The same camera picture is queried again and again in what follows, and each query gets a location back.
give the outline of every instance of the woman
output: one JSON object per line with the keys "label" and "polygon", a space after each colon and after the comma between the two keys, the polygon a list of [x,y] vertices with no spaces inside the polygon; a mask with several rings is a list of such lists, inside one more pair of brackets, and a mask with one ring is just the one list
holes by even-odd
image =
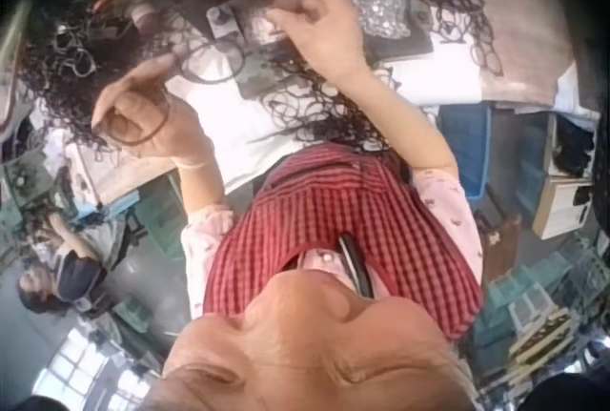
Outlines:
{"label": "woman", "polygon": [[[481,304],[475,222],[446,142],[369,70],[346,0],[276,0],[268,18],[359,105],[411,167],[335,144],[274,170],[246,215],[223,205],[214,147],[194,111],[136,150],[170,156],[193,322],[177,339],[151,409],[472,409],[448,341]],[[93,126],[122,142],[158,129],[175,57],[102,92]]]}
{"label": "woman", "polygon": [[[54,213],[49,216],[49,225],[50,241],[42,246],[36,244],[34,250],[39,258],[17,281],[19,298],[35,314],[63,315],[71,307],[87,312],[91,304],[86,296],[104,280],[104,265],[115,266],[125,255],[125,222],[117,219],[77,234],[61,215]],[[117,237],[123,237],[123,241],[116,241]]]}

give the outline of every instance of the table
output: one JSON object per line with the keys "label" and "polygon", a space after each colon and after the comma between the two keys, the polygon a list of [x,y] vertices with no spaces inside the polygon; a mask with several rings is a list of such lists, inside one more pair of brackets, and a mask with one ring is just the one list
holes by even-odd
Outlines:
{"label": "table", "polygon": [[[550,109],[558,79],[573,61],[560,0],[485,2],[504,76],[481,72],[467,45],[437,41],[432,55],[394,64],[402,82],[399,92],[421,107],[491,100]],[[243,100],[234,82],[202,87],[177,79],[169,87],[199,112],[215,143],[228,192],[304,146],[290,136],[274,135],[278,128],[269,114],[255,101]],[[106,204],[171,169],[167,159],[138,160],[124,154],[118,165],[92,179],[100,201]]]}

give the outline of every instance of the plastic bin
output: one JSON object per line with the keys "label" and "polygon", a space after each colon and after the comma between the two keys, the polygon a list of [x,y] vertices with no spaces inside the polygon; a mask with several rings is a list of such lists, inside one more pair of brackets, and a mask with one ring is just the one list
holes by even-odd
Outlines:
{"label": "plastic bin", "polygon": [[485,195],[492,113],[488,105],[456,104],[440,108],[438,129],[456,156],[459,182],[469,201]]}

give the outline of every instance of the checkered apron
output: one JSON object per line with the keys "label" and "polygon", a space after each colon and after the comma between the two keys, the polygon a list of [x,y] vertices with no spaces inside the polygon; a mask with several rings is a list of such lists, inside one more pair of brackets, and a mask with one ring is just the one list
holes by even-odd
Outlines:
{"label": "checkered apron", "polygon": [[286,160],[214,258],[204,312],[242,312],[276,273],[311,249],[336,250],[349,232],[392,296],[420,304],[448,339],[482,297],[454,242],[383,158],[320,144]]}

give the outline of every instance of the wall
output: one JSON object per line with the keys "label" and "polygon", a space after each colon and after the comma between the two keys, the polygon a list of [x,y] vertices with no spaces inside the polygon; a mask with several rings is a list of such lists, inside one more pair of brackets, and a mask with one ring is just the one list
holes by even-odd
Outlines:
{"label": "wall", "polygon": [[27,311],[15,288],[20,272],[15,264],[0,277],[1,410],[30,395],[38,374],[76,323],[74,314],[58,319]]}

